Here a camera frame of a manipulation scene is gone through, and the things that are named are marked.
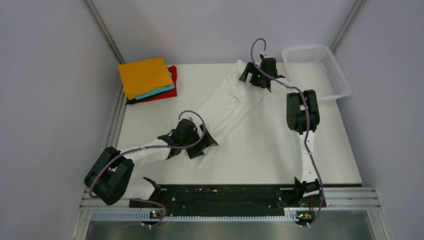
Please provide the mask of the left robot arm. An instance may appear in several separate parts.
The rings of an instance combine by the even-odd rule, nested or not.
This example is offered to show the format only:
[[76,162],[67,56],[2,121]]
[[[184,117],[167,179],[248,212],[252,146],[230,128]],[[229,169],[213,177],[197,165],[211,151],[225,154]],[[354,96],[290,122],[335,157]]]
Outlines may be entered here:
[[169,160],[182,151],[186,151],[190,159],[195,159],[205,155],[207,148],[215,146],[218,142],[204,123],[196,125],[190,119],[181,119],[176,128],[144,146],[128,150],[113,146],[105,148],[85,176],[84,184],[91,198],[110,206],[125,195],[136,168]]

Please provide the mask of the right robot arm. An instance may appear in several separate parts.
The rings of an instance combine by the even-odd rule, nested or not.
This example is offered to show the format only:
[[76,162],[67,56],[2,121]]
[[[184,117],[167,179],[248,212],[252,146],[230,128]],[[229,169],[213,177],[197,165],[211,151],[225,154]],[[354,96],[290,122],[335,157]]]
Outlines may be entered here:
[[297,86],[284,83],[284,78],[278,74],[276,60],[262,56],[260,64],[246,64],[239,80],[269,92],[273,92],[273,82],[288,90],[285,95],[286,123],[296,140],[292,197],[301,207],[321,209],[325,201],[323,183],[313,155],[315,132],[321,120],[317,94],[313,89],[302,91]]

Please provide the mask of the white t shirt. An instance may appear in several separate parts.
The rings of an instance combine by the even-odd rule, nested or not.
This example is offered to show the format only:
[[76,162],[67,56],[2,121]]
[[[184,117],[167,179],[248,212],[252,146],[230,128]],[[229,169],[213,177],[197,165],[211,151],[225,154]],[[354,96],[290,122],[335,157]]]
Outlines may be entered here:
[[232,146],[229,136],[266,97],[282,100],[279,89],[267,90],[250,83],[242,82],[239,77],[248,64],[238,59],[230,68],[222,82],[210,96],[195,110],[204,120],[209,135],[218,143],[203,150],[203,155],[195,157],[191,162],[201,169],[221,150]]

